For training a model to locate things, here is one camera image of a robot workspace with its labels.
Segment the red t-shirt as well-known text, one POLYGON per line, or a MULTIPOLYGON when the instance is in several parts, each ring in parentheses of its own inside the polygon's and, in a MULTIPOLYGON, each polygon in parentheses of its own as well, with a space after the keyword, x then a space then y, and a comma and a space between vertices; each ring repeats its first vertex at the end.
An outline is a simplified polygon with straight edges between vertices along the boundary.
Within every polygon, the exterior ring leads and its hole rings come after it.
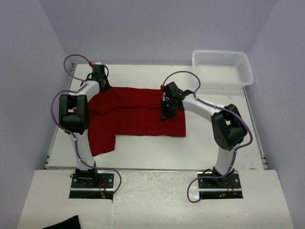
POLYGON ((88 141, 92 156, 113 151, 117 135, 185 137, 183 110, 176 117, 162 121, 157 89, 112 87, 89 101, 88 141))

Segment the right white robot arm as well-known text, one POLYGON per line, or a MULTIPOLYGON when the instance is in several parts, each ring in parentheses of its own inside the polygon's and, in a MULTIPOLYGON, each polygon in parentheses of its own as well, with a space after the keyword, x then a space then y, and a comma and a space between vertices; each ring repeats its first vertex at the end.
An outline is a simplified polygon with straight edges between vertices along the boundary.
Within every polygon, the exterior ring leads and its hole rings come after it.
POLYGON ((213 137, 219 147, 218 156, 212 174, 209 176, 217 187, 229 183, 234 172, 234 152, 243 142, 248 130, 241 121, 240 113, 233 104, 228 106, 212 105, 195 97, 190 90, 181 90, 175 82, 161 85, 163 98, 160 100, 161 121, 177 116, 178 111, 189 111, 209 121, 212 125, 213 137))

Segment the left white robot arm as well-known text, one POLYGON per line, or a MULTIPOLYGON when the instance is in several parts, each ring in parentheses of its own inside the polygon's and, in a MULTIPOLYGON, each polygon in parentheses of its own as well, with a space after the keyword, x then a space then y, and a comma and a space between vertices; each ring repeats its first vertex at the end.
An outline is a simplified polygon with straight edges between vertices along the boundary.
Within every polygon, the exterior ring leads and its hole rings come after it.
POLYGON ((108 67, 100 62, 90 64, 91 73, 75 91, 59 96, 59 125, 69 135, 77 158, 74 180, 95 187, 99 175, 93 159, 88 130, 90 127, 89 101, 100 92, 110 89, 108 67))

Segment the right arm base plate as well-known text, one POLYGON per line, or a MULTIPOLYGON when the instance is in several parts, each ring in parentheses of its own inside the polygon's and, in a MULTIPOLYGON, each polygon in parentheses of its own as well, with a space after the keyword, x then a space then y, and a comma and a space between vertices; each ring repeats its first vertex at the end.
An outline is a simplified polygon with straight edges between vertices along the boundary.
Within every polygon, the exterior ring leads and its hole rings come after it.
POLYGON ((199 179, 199 195, 205 199, 242 199, 242 186, 237 171, 223 179, 199 179))

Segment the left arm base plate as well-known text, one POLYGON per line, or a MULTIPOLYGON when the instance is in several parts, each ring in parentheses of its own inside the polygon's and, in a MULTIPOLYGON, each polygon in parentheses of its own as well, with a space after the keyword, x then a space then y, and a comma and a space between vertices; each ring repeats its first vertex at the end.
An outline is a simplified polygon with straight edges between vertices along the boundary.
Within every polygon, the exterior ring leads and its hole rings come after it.
POLYGON ((114 173, 99 173, 96 169, 76 169, 70 174, 70 199, 113 200, 114 173))

